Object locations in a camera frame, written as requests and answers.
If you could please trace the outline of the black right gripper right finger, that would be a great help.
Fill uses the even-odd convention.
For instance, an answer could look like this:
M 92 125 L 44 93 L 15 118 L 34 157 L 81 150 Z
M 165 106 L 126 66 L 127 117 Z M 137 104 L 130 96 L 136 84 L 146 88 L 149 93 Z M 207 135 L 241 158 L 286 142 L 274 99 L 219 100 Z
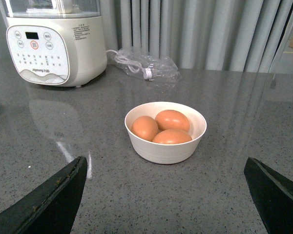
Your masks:
M 267 232 L 293 234 L 293 181 L 252 157 L 244 175 Z

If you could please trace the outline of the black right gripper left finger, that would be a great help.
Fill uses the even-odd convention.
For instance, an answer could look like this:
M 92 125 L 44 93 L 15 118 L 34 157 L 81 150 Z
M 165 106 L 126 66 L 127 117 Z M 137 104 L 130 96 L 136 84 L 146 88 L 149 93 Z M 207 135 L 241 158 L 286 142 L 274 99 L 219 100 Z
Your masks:
M 0 234 L 68 234 L 79 209 L 87 175 L 80 156 L 0 213 Z

